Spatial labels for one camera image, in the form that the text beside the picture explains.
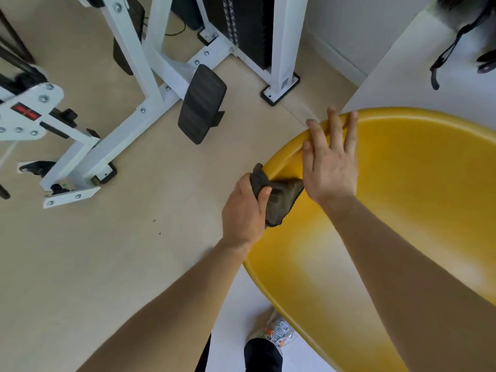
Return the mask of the black ribbed foot plate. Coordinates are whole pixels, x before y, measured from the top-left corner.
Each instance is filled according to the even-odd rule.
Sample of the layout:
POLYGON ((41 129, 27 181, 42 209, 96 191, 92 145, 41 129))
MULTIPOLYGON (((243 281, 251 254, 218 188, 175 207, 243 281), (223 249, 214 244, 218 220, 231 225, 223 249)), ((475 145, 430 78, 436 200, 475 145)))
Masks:
POLYGON ((209 67, 200 64, 185 93, 177 125, 195 145, 202 143, 208 131, 220 124, 220 110, 227 92, 224 81, 209 67))

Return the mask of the person's right hand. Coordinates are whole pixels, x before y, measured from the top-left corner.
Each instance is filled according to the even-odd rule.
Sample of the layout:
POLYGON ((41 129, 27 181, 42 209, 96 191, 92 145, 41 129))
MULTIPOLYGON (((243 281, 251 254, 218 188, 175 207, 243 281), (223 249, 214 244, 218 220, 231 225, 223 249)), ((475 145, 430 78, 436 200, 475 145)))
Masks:
POLYGON ((313 144, 313 173, 310 178, 303 178, 305 190, 324 211, 336 211, 357 192, 358 113, 348 114, 344 149, 330 148, 330 141, 316 120, 308 119, 306 124, 313 144))

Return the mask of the white floor mat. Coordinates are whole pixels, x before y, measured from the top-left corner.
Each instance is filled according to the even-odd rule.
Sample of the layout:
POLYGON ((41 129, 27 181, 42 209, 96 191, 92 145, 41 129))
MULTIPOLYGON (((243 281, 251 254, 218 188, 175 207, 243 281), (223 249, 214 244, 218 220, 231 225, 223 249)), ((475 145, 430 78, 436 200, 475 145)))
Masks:
POLYGON ((454 32, 430 12, 419 13, 345 106, 346 111, 408 107, 435 111, 496 132, 496 69, 476 73, 476 57, 495 38, 496 16, 487 29, 469 32, 450 61, 438 69, 434 90, 430 66, 454 41, 454 32))

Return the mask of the white gym machine frame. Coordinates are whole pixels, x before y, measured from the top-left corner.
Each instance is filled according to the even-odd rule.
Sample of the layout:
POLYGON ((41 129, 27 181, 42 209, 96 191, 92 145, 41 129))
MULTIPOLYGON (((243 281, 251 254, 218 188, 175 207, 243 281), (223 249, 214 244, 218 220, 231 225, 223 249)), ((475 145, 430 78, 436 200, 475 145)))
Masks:
MULTIPOLYGON (((126 0, 78 0, 86 8, 102 12, 114 38, 120 40, 118 24, 124 29, 133 24, 126 0)), ((173 0, 152 0, 145 18, 141 43, 129 42, 127 56, 145 100, 107 137, 94 130, 81 130, 73 110, 59 110, 64 91, 53 82, 39 84, 14 95, 0 87, 0 141, 11 145, 0 158, 0 167, 20 141, 35 141, 51 132, 73 140, 69 149, 56 161, 20 162, 19 173, 41 178, 47 194, 44 209, 91 198, 110 181, 117 169, 113 160, 177 102, 182 101, 200 64, 214 71, 224 59, 235 56, 265 83, 260 97, 275 106, 301 79, 294 72, 308 0, 275 0, 271 67, 262 70, 241 49, 209 22, 202 0, 194 0, 201 15, 203 29, 197 36, 205 47, 187 62, 167 56, 162 45, 172 11, 173 0)))

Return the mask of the black metal bars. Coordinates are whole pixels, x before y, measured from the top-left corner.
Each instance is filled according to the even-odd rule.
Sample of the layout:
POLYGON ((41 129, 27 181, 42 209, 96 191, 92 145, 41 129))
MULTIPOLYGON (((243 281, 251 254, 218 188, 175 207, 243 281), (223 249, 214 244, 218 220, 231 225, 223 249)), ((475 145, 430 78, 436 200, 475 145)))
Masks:
POLYGON ((36 62, 19 34, 0 8, 0 27, 8 33, 10 40, 0 33, 0 61, 7 62, 19 71, 8 77, 0 71, 0 87, 19 95, 39 84, 48 82, 46 74, 35 66, 36 62))

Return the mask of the person's right forearm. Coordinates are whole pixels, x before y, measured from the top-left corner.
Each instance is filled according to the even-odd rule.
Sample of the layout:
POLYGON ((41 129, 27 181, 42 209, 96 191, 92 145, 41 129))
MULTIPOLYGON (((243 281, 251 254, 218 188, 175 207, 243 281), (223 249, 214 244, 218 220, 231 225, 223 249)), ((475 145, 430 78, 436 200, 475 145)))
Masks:
POLYGON ((496 372, 496 306, 355 196, 316 198, 409 372, 496 372))

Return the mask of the yellow plastic chair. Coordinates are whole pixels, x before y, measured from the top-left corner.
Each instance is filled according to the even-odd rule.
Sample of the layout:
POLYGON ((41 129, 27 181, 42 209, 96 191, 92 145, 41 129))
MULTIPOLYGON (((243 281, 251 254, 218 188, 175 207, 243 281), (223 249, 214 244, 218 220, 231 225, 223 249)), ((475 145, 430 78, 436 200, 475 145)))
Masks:
MULTIPOLYGON (((408 107, 359 111, 358 199, 496 306, 496 132, 408 107)), ((244 266, 338 372, 407 372, 342 240, 302 192, 244 266)))

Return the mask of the dark grey cleaning cloth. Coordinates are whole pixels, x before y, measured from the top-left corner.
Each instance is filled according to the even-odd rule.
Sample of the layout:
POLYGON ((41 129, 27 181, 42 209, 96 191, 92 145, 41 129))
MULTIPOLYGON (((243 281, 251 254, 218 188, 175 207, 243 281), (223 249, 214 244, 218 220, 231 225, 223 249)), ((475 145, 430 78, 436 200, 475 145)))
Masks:
POLYGON ((282 224, 283 219, 293 208, 296 200, 305 186, 303 179, 291 178, 283 181, 271 181, 263 170, 263 165, 257 163, 250 174, 252 191, 256 198, 261 190, 270 187, 265 213, 265 228, 273 228, 282 224))

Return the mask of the grey sneaker with orange accents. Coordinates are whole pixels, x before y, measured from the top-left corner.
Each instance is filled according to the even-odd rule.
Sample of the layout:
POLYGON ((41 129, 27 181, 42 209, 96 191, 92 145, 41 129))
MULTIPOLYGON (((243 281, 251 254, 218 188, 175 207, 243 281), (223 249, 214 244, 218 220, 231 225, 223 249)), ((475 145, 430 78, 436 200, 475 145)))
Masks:
POLYGON ((263 339, 275 346, 279 354, 283 355, 283 348, 298 338, 298 333, 276 309, 273 310, 267 323, 259 330, 252 332, 246 340, 263 339))

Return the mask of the person's dark trousers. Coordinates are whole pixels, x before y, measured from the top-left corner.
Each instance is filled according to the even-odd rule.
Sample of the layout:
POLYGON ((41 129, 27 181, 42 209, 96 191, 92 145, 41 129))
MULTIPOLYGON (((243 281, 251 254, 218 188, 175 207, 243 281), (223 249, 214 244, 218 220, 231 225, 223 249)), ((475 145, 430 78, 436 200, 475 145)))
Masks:
POLYGON ((245 372, 282 372, 281 342, 252 338, 244 347, 245 372))

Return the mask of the black weight stack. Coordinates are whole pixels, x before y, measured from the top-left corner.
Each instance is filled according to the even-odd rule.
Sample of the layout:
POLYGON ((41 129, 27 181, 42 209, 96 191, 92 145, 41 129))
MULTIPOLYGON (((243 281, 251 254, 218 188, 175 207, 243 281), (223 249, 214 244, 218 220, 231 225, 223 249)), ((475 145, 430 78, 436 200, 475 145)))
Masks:
POLYGON ((271 67, 275 0, 202 0, 207 17, 262 70, 271 67))

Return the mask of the person's left forearm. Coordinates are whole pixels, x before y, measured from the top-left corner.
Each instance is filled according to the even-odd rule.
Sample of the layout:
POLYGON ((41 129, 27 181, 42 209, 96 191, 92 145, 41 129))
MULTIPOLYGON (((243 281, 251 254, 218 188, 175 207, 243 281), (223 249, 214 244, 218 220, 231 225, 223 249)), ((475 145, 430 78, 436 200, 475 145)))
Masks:
POLYGON ((77 372, 193 372, 253 242, 220 242, 126 321, 77 372))

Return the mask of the person's left hand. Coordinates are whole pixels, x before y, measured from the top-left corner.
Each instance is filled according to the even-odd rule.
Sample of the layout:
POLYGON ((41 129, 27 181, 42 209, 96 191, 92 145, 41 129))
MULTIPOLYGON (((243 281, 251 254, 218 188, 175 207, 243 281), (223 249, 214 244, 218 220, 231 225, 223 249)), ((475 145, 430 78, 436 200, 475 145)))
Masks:
POLYGON ((222 210, 222 242, 250 250, 263 236, 257 198, 250 183, 250 173, 236 183, 222 210))

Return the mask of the black padded machine pad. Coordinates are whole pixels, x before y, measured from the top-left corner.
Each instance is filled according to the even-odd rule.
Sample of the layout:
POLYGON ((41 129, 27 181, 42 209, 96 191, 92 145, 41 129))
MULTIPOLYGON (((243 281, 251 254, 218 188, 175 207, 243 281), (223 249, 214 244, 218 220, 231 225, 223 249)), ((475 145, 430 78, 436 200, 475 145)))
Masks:
POLYGON ((118 31, 121 38, 119 41, 117 38, 114 38, 113 40, 113 59, 127 75, 133 76, 133 69, 130 65, 130 61, 127 59, 127 56, 132 53, 129 42, 139 40, 141 43, 142 41, 145 23, 145 8, 139 0, 126 1, 127 13, 133 24, 134 33, 131 32, 130 28, 124 29, 122 23, 118 24, 118 31))

